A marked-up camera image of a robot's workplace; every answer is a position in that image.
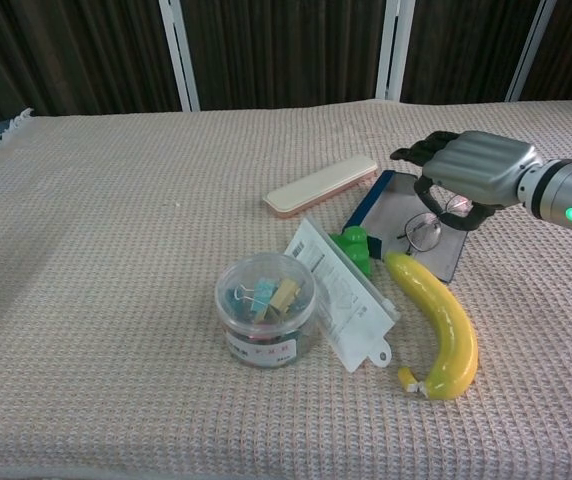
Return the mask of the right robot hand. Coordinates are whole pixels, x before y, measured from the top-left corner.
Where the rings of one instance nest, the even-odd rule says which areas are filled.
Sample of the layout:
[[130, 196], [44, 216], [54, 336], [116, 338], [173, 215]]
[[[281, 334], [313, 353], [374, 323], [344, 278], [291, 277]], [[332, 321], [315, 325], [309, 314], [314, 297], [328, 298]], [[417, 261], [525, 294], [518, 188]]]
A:
[[[414, 191], [447, 226], [470, 232], [489, 217], [519, 203], [521, 178], [544, 160], [529, 143], [483, 131], [435, 131], [390, 154], [421, 168]], [[439, 186], [472, 202], [469, 213], [448, 213], [431, 194]]]

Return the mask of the wire-frame eyeglasses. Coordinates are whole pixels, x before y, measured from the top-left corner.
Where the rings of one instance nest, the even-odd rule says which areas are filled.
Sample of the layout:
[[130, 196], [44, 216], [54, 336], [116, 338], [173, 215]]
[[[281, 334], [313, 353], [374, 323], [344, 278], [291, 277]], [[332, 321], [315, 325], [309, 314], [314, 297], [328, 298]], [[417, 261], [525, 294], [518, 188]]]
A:
[[464, 217], [472, 209], [472, 201], [461, 195], [452, 196], [440, 214], [433, 212], [419, 213], [406, 221], [397, 240], [407, 243], [406, 254], [412, 251], [428, 252], [434, 249], [440, 241], [442, 234], [442, 219], [446, 214]]

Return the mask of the dark blue glasses case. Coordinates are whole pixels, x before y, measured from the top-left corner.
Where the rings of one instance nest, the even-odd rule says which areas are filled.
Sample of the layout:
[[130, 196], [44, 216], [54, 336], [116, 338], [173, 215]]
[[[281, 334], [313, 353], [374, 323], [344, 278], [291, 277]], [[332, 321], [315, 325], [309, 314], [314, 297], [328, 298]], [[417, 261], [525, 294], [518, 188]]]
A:
[[[360, 226], [366, 230], [371, 258], [381, 260], [390, 251], [406, 254], [407, 243], [397, 240], [396, 236], [411, 217], [432, 212], [415, 193], [417, 179], [412, 174], [384, 171], [344, 225], [345, 228]], [[443, 219], [442, 222], [437, 246], [428, 252], [412, 251], [409, 256], [448, 284], [455, 275], [467, 233], [451, 228]]]

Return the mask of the cream pencil case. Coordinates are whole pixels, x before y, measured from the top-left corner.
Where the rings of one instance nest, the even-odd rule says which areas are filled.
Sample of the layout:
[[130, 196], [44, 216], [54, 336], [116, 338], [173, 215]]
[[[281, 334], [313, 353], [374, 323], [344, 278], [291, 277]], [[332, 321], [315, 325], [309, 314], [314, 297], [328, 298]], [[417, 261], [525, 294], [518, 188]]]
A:
[[372, 177], [375, 160], [356, 155], [270, 191], [262, 198], [280, 218], [288, 218]]

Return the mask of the green plastic toy block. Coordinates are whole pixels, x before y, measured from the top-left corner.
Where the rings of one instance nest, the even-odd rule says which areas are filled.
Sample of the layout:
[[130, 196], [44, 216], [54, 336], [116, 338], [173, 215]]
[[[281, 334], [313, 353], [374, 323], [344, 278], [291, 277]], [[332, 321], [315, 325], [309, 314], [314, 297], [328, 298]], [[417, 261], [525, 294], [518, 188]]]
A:
[[367, 277], [372, 275], [368, 235], [360, 226], [349, 226], [341, 234], [331, 233], [330, 238]]

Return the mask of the yellow toy banana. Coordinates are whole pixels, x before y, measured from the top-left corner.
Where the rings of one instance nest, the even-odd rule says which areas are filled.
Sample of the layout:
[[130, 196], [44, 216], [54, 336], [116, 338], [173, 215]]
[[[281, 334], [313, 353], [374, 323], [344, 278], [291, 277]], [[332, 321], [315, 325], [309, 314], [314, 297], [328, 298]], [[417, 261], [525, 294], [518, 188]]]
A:
[[391, 279], [428, 319], [438, 343], [436, 359], [424, 379], [417, 379], [407, 366], [398, 369], [403, 388], [429, 400], [461, 396], [474, 381], [479, 361], [470, 317], [448, 287], [413, 257], [390, 251], [383, 262]]

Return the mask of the white packaged tube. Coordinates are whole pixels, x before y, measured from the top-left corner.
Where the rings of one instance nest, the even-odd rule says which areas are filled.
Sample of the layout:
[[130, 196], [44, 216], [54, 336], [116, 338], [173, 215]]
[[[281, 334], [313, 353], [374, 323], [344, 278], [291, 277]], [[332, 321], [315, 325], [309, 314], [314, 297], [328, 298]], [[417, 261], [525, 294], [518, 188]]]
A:
[[393, 354], [386, 335], [401, 318], [396, 305], [310, 216], [301, 220], [286, 254], [315, 279], [326, 314], [322, 332], [345, 369], [353, 372], [366, 359], [388, 366]]

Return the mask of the clear jar of binder clips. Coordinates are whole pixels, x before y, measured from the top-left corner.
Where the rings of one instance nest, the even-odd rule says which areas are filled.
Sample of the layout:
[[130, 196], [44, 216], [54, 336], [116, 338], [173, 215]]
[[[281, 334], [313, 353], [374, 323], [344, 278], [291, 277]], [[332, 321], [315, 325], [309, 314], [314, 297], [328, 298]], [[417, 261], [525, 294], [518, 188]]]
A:
[[292, 364], [317, 339], [320, 289], [307, 268], [286, 254], [238, 260], [220, 274], [214, 299], [227, 346], [244, 364]]

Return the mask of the beige waffle tablecloth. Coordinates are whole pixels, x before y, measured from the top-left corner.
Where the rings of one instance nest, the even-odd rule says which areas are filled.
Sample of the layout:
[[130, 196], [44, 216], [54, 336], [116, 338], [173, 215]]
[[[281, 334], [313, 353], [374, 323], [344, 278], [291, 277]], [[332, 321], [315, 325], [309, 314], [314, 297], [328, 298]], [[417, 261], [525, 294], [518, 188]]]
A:
[[435, 343], [381, 265], [388, 367], [320, 342], [256, 369], [219, 325], [220, 273], [298, 226], [267, 192], [470, 129], [572, 158], [572, 101], [23, 120], [0, 147], [0, 478], [572, 479], [572, 232], [522, 209], [468, 237], [452, 282], [480, 349], [456, 400], [400, 387]]

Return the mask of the white partition post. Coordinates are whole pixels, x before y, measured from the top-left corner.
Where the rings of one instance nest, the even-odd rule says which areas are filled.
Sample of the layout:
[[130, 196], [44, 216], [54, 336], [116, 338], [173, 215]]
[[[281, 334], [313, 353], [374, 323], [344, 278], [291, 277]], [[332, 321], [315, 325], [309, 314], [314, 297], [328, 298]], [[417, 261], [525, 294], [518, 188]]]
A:
[[181, 0], [158, 0], [183, 112], [201, 110]]
[[375, 98], [401, 101], [416, 0], [386, 0]]
[[517, 102], [520, 100], [556, 4], [557, 0], [539, 0], [514, 74], [506, 92], [505, 102]]

